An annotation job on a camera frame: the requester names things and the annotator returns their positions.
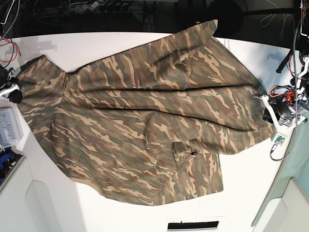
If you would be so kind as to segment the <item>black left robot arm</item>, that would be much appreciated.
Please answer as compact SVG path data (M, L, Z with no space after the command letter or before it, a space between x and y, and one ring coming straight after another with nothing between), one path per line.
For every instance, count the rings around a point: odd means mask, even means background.
M265 106L263 120L274 126L274 133L285 135L306 122L309 111L309 2L300 1L300 22L294 34L293 46L277 68L287 66L292 75L290 84L275 85L267 94L255 95Z

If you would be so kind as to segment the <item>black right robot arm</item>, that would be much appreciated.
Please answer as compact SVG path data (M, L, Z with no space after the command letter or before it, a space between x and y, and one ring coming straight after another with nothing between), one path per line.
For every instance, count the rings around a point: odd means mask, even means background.
M19 104L23 99L23 93L19 86L18 77L14 77L14 68L9 65L21 55L20 49L7 35L13 29L21 9L20 0L2 0L0 2L0 46L12 47L9 58L0 59L0 96L12 103Z

